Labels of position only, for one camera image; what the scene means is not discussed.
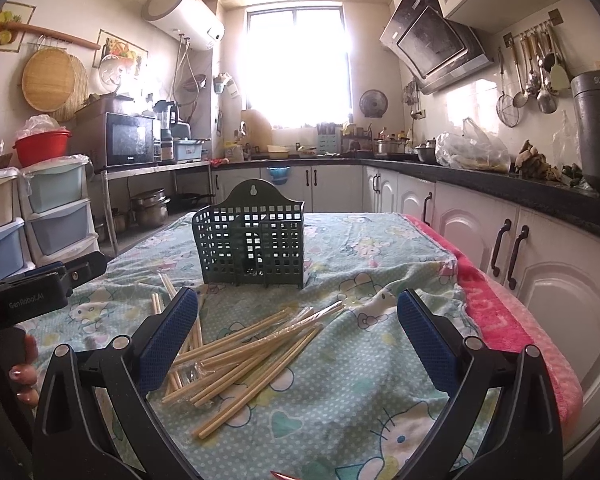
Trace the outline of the person left hand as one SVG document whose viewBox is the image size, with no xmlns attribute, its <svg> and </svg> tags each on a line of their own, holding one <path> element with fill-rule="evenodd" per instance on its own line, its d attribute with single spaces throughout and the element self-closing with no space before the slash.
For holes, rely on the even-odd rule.
<svg viewBox="0 0 600 480">
<path fill-rule="evenodd" d="M 9 371 L 10 380 L 18 386 L 17 399 L 29 408 L 38 405 L 40 395 L 35 389 L 38 383 L 38 372 L 34 362 L 38 358 L 38 344 L 33 336 L 25 334 L 23 337 L 24 361 L 14 365 Z"/>
</svg>

